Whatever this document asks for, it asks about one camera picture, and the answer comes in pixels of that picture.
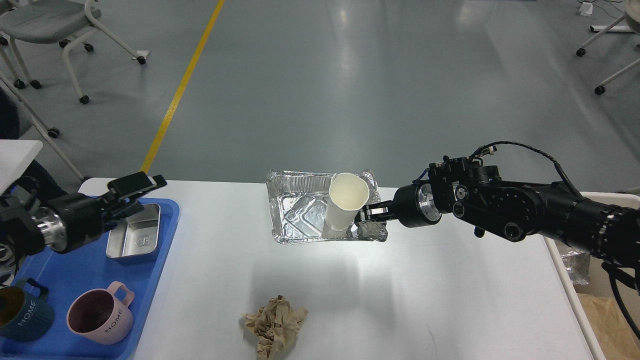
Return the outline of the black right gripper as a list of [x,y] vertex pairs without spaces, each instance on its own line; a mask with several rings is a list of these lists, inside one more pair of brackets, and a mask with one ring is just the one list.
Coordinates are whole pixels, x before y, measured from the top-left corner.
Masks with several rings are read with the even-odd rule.
[[404,227],[418,228],[438,224],[441,217],[431,185],[416,182],[399,187],[392,200],[364,205],[354,217],[354,224],[386,223],[397,219]]

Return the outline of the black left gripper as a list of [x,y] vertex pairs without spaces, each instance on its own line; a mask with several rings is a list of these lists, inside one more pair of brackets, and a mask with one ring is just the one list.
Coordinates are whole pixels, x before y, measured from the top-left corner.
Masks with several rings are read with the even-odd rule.
[[145,172],[115,178],[107,183],[102,198],[72,193],[52,199],[35,211],[35,223],[44,244],[64,255],[102,237],[106,203],[117,203],[107,210],[108,223],[117,223],[144,210],[135,200],[167,184],[162,175],[150,177]]

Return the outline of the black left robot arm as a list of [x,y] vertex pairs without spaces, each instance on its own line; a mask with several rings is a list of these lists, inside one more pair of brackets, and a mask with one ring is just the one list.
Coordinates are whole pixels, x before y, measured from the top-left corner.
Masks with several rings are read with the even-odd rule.
[[139,171],[111,180],[104,194],[93,197],[43,177],[19,177],[1,194],[1,244],[13,251],[13,275],[24,257],[45,248],[66,255],[98,240],[140,213],[140,198],[166,185],[162,175]]

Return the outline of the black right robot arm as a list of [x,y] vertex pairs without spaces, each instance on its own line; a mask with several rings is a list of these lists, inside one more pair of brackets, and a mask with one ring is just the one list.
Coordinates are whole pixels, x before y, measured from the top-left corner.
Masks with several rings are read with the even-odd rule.
[[597,202],[583,196],[562,166],[548,153],[523,148],[550,160],[560,181],[550,184],[503,180],[495,165],[484,165],[500,141],[479,146],[470,155],[432,162],[411,184],[399,187],[393,199],[364,205],[357,225],[399,221],[404,227],[437,224],[442,215],[473,225],[474,235],[486,232],[520,242],[541,234],[602,260],[622,316],[635,335],[639,328],[624,305],[618,284],[639,289],[639,210]]

